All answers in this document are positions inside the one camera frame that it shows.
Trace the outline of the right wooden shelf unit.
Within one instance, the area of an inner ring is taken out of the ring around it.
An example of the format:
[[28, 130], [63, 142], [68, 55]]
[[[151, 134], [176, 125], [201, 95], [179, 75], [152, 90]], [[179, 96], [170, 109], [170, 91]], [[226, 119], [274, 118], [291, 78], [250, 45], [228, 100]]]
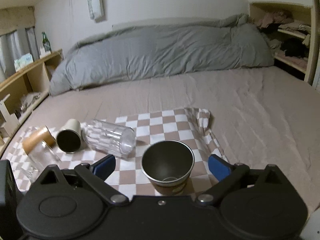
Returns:
[[285, 2], [251, 2], [249, 13], [267, 37], [275, 65], [312, 85], [319, 56], [316, 7]]

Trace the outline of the white wall hanging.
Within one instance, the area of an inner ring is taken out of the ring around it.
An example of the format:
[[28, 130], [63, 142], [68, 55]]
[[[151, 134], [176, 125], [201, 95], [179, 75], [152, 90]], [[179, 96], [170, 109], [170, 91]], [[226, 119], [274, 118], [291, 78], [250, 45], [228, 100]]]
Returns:
[[103, 0], [87, 0], [90, 19], [98, 21], [104, 17]]

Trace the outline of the glass jar wooden lid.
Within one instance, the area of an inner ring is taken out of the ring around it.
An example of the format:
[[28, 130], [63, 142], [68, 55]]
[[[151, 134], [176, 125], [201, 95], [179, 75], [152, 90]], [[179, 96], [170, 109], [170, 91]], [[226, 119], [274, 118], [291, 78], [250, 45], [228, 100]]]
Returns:
[[55, 145], [56, 140], [47, 126], [35, 130], [23, 140], [22, 148], [30, 160], [29, 167], [23, 173], [31, 183], [35, 182], [48, 165], [60, 165], [60, 158], [53, 152]]

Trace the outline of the clear ribbed plastic tumbler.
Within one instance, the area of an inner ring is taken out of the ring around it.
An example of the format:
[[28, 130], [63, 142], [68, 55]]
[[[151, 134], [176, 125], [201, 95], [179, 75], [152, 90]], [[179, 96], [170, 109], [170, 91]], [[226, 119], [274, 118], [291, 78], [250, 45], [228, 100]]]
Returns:
[[126, 159], [136, 148], [136, 133], [126, 126], [102, 120], [84, 125], [82, 137], [89, 148]]

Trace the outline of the clothes pile on shelf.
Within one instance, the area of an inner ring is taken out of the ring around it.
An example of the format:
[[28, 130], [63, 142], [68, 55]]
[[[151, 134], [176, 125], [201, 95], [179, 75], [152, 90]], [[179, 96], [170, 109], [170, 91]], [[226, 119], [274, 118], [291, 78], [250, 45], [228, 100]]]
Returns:
[[295, 20], [290, 11], [267, 12], [255, 24], [274, 54], [304, 60], [308, 58], [311, 25]]

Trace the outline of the grey curtain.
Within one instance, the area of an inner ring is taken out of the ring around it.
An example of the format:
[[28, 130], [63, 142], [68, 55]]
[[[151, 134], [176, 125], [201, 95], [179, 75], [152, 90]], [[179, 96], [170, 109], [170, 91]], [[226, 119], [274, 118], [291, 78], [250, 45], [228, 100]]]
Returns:
[[27, 53], [32, 55], [34, 61], [40, 58], [35, 27], [1, 36], [1, 82], [15, 74], [14, 61]]

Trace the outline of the grey duvet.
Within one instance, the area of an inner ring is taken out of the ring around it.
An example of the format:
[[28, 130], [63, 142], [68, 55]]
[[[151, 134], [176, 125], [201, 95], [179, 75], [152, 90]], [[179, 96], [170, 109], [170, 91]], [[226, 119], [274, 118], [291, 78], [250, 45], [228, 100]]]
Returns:
[[132, 26], [76, 43], [54, 70], [49, 94], [110, 83], [235, 68], [269, 67], [271, 50], [246, 14]]

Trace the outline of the green glass bottle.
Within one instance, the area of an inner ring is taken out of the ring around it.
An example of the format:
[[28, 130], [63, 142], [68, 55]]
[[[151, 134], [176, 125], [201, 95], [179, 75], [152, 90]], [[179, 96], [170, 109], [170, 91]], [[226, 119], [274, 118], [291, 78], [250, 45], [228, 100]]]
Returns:
[[45, 52], [52, 52], [50, 42], [45, 32], [42, 32], [42, 44]]

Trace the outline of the white cup brown sleeve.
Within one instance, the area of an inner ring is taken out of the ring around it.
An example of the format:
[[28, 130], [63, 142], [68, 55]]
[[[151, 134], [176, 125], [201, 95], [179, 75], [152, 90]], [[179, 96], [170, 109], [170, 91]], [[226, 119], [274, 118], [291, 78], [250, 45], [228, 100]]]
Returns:
[[195, 164], [192, 149], [177, 140], [151, 145], [143, 154], [141, 169], [155, 190], [164, 196], [183, 192]]

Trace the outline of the cream cup black interior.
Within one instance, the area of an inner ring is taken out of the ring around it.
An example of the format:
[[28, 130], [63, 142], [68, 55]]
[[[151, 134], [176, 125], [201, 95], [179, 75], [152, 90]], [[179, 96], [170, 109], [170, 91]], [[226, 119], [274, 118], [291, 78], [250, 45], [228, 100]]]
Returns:
[[74, 153], [80, 149], [82, 143], [81, 125], [76, 119], [69, 119], [59, 130], [56, 143], [60, 150]]

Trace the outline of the tissue pack on shelf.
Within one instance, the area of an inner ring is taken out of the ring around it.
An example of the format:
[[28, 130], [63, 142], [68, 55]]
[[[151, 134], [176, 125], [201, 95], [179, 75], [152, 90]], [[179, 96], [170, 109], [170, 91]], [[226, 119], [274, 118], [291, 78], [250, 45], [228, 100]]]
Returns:
[[15, 71], [18, 72], [20, 69], [26, 67], [27, 65], [33, 63], [33, 56], [31, 53], [23, 55], [21, 58], [14, 60]]

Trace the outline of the wooden shelf unit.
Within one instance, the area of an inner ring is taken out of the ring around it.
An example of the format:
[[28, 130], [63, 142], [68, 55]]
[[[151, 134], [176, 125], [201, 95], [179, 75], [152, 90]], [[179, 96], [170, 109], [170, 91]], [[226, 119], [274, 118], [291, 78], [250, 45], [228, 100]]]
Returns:
[[[59, 49], [1, 82], [1, 154], [32, 111], [48, 96], [52, 74], [63, 59], [63, 51]], [[19, 114], [21, 99], [32, 93], [39, 93], [39, 98]]]
[[249, 13], [267, 37], [275, 65], [312, 85], [319, 56], [316, 7], [285, 2], [251, 2]]

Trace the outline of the taupe bed sheet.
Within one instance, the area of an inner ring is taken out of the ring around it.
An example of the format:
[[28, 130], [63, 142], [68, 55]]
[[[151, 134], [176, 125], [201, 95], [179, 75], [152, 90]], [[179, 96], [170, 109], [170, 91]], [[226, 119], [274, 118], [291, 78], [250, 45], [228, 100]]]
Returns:
[[128, 196], [154, 194], [140, 169], [144, 150], [162, 140], [180, 140], [196, 163], [187, 191], [215, 183], [208, 148], [185, 117], [184, 108], [210, 111], [210, 128], [220, 153], [251, 168], [276, 164], [310, 211], [319, 206], [319, 92], [277, 67], [234, 69], [129, 81], [48, 97], [18, 130], [3, 157], [9, 159], [20, 190], [29, 188], [22, 140], [47, 126], [55, 134], [67, 120], [119, 123], [137, 133], [137, 150], [119, 160], [107, 182]]

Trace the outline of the left wooden shelf unit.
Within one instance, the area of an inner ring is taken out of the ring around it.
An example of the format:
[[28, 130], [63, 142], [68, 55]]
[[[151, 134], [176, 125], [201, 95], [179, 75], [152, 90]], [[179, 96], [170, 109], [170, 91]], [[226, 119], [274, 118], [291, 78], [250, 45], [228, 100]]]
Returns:
[[[1, 82], [1, 154], [32, 111], [48, 96], [52, 74], [63, 59], [63, 51], [59, 49]], [[39, 98], [19, 114], [21, 99], [32, 93], [39, 93]]]

